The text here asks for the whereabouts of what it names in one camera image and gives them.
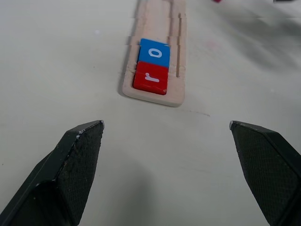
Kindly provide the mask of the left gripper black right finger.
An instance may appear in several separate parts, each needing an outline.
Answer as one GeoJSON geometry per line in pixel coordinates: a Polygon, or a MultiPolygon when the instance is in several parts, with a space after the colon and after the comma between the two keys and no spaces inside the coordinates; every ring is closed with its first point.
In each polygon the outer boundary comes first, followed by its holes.
{"type": "Polygon", "coordinates": [[[301,226],[301,155],[278,132],[231,121],[245,180],[270,226],[301,226]]]}

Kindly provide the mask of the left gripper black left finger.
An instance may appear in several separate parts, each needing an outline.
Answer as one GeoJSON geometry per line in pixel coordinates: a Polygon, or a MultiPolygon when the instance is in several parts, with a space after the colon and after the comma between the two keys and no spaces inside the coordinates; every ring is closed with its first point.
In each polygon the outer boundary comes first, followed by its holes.
{"type": "Polygon", "coordinates": [[[95,177],[104,123],[65,132],[0,214],[0,226],[78,226],[95,177]]]}

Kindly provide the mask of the red letter tile r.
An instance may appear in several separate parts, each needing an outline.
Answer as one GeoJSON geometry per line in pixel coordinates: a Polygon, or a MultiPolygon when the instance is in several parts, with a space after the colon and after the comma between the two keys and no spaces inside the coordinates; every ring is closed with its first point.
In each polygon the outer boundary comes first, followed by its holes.
{"type": "Polygon", "coordinates": [[[139,61],[133,81],[133,88],[165,95],[167,93],[168,67],[139,61]]]}

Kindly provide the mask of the blue letter tile o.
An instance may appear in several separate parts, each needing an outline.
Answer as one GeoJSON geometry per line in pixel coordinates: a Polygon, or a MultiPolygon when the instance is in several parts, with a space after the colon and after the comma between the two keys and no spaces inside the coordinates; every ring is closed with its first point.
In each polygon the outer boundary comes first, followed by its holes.
{"type": "Polygon", "coordinates": [[[154,40],[141,39],[138,62],[140,61],[168,68],[170,64],[169,45],[154,40]]]}

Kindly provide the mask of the light wooden letter tray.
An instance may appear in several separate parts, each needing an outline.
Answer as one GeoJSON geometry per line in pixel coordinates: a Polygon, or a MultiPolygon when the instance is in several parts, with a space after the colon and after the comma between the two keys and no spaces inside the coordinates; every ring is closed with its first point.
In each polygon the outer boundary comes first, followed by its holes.
{"type": "Polygon", "coordinates": [[[130,37],[122,91],[125,95],[156,104],[179,107],[185,97],[186,0],[141,0],[130,37]],[[149,39],[170,47],[167,93],[159,95],[133,88],[140,40],[149,39]]]}

